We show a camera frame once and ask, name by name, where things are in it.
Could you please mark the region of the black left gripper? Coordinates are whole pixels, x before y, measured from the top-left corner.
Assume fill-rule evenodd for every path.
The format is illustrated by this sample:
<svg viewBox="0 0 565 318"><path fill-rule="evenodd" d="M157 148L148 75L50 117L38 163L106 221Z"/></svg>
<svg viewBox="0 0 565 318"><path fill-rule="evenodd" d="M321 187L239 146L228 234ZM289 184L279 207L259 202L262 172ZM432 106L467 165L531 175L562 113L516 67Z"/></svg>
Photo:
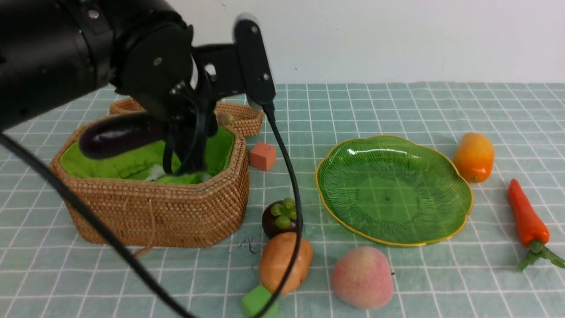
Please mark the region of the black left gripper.
<svg viewBox="0 0 565 318"><path fill-rule="evenodd" d="M115 75L112 85L144 112L121 115L113 129L166 129L162 167L169 175L203 172L207 141L231 114L216 110L217 93L202 57L216 45L194 48L194 29L180 18L113 18ZM173 171L172 155L183 129L186 154Z"/></svg>

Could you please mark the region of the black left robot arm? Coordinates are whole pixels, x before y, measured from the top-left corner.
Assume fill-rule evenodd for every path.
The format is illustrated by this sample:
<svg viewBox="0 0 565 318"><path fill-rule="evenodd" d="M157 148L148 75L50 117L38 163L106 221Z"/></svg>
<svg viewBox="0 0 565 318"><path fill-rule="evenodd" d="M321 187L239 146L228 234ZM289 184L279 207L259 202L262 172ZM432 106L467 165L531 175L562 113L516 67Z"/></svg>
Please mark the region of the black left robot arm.
<svg viewBox="0 0 565 318"><path fill-rule="evenodd" d="M163 140L167 173L204 171L216 97L193 36L165 0L3 0L1 131L111 84L147 114L87 129L85 157Z"/></svg>

